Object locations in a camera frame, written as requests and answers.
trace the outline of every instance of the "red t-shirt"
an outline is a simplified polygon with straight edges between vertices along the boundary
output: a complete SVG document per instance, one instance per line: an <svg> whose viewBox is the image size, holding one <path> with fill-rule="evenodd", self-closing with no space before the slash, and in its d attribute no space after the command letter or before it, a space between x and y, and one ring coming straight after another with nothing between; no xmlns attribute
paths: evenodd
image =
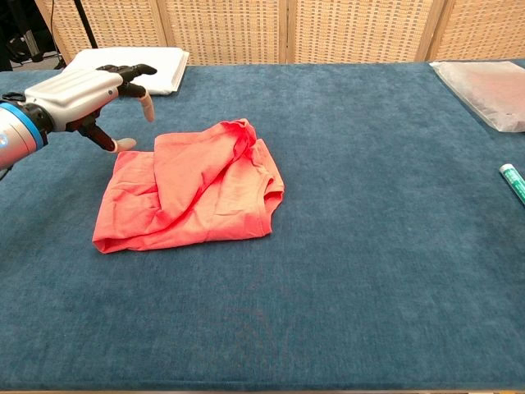
<svg viewBox="0 0 525 394"><path fill-rule="evenodd" d="M98 250L150 250L272 232L284 183L246 121L155 139L119 153L94 230Z"/></svg>

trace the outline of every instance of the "woven screen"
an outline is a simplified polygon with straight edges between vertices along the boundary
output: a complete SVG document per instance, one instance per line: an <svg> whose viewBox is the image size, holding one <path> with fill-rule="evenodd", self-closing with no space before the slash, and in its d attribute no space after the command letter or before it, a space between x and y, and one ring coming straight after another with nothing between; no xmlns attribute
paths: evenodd
<svg viewBox="0 0 525 394"><path fill-rule="evenodd" d="M410 62L416 57L432 0L295 3L290 9L294 19L289 62Z"/></svg>
<svg viewBox="0 0 525 394"><path fill-rule="evenodd" d="M431 58L525 57L525 0L457 0Z"/></svg>
<svg viewBox="0 0 525 394"><path fill-rule="evenodd" d="M50 28L52 0L36 0L36 4ZM73 0L55 0L52 31L66 62L82 49L91 48Z"/></svg>
<svg viewBox="0 0 525 394"><path fill-rule="evenodd" d="M278 63L280 0L159 0L170 45L190 64Z"/></svg>
<svg viewBox="0 0 525 394"><path fill-rule="evenodd" d="M100 48L166 45L156 0L83 0L82 4Z"/></svg>

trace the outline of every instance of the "green marker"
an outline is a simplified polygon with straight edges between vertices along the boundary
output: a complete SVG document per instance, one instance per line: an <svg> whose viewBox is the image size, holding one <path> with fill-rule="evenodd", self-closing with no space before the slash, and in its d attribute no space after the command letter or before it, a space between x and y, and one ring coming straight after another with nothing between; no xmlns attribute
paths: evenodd
<svg viewBox="0 0 525 394"><path fill-rule="evenodd" d="M514 193L516 193L522 203L525 204L525 181L512 164L504 164L500 167L501 175L509 183Z"/></svg>

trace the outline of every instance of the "clear plastic package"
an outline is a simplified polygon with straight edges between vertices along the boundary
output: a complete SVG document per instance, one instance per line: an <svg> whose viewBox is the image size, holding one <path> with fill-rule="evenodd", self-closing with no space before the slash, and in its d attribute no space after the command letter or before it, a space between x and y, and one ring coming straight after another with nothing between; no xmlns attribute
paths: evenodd
<svg viewBox="0 0 525 394"><path fill-rule="evenodd" d="M489 126L525 131L525 69L512 62L433 62L437 75Z"/></svg>

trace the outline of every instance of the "folded white cloth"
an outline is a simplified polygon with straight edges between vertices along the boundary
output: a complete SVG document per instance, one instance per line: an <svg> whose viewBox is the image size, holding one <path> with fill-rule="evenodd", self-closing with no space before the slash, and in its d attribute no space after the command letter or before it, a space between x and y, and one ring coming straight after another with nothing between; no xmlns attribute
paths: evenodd
<svg viewBox="0 0 525 394"><path fill-rule="evenodd" d="M179 89L189 53L173 47L112 47L85 49L77 53L64 69L77 70L113 66L134 66L143 63L157 69L152 76L138 76L134 84L142 85L150 94L169 94Z"/></svg>

